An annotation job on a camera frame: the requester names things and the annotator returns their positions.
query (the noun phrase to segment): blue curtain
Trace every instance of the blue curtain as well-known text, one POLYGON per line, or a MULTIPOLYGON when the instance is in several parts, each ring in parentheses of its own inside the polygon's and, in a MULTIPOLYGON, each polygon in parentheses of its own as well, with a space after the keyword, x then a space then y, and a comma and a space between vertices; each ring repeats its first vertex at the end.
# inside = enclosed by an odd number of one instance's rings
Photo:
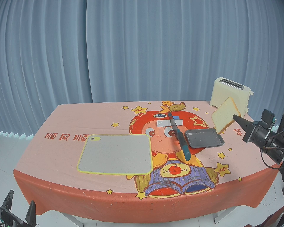
POLYGON ((284 3, 0 2, 0 131, 35 134, 57 105, 210 100, 249 86, 249 114, 284 111, 284 3))
POLYGON ((86 1, 0 1, 0 131, 35 134, 60 104, 92 102, 86 1))

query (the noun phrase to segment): white floor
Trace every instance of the white floor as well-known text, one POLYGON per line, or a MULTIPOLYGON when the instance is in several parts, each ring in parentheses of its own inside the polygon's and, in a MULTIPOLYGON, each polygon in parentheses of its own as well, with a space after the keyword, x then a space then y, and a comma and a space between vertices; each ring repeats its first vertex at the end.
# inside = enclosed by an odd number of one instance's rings
MULTIPOLYGON (((4 201, 8 192, 13 189, 14 197, 12 212, 22 220, 24 220, 26 217, 26 212, 28 210, 29 204, 27 203, 14 179, 13 169, 15 168, 17 162, 19 161, 21 155, 25 151, 31 139, 32 136, 25 137, 25 135, 23 135, 19 137, 18 135, 14 135, 13 133, 9 135, 7 133, 0 133, 0 205, 2 205, 2 201, 4 201)), ((224 218, 217 224, 214 224, 214 218, 217 216, 217 214, 209 214, 193 219, 157 224, 120 224, 100 222, 79 217, 78 220, 84 223, 85 227, 243 227, 247 224, 258 225, 261 224, 270 214, 275 213, 284 205, 284 196, 282 193, 283 187, 284 183, 282 182, 280 173, 278 173, 272 187, 257 208, 254 209, 247 206, 239 206, 231 214, 229 214, 226 218, 224 218)), ((36 216, 36 222, 40 227, 75 226, 71 221, 69 221, 57 211, 48 211, 43 215, 36 216)))

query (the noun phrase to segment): cutting board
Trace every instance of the cutting board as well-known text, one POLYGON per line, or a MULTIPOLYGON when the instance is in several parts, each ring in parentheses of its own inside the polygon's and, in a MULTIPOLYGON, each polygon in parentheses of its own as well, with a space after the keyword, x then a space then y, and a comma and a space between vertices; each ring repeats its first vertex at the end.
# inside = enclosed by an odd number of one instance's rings
POLYGON ((147 175, 153 171, 148 135, 90 135, 78 161, 81 173, 147 175))

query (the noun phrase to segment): cartoon eye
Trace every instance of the cartoon eye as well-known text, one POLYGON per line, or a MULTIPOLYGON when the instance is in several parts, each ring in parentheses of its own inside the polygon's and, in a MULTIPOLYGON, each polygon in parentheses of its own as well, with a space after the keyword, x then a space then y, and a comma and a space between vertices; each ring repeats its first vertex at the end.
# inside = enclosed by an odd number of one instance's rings
POLYGON ((146 129, 146 134, 150 137, 155 135, 155 130, 153 128, 147 128, 146 129))
POLYGON ((171 127, 166 127, 164 130, 166 137, 173 137, 175 135, 173 129, 171 127))

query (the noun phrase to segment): teal knife handle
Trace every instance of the teal knife handle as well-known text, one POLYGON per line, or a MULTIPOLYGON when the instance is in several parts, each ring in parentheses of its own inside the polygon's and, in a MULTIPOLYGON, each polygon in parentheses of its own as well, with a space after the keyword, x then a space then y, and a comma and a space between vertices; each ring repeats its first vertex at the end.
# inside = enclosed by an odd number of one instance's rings
POLYGON ((177 139, 178 139, 179 145, 180 145, 180 147, 181 147, 181 149, 182 149, 182 151, 183 151, 183 154, 184 154, 185 159, 186 159, 187 161, 189 161, 191 155, 190 155, 190 152, 189 152, 189 149, 188 149, 187 142, 186 142, 186 140, 185 140, 185 138, 184 138, 183 133, 182 133, 179 129, 178 129, 177 131, 178 131, 178 133, 177 133, 177 139))
POLYGON ((183 151, 183 154, 184 154, 184 157, 187 161, 190 160, 190 157, 191 157, 191 154, 189 152, 189 149, 188 149, 188 146, 187 145, 184 145, 182 146, 182 151, 183 151))

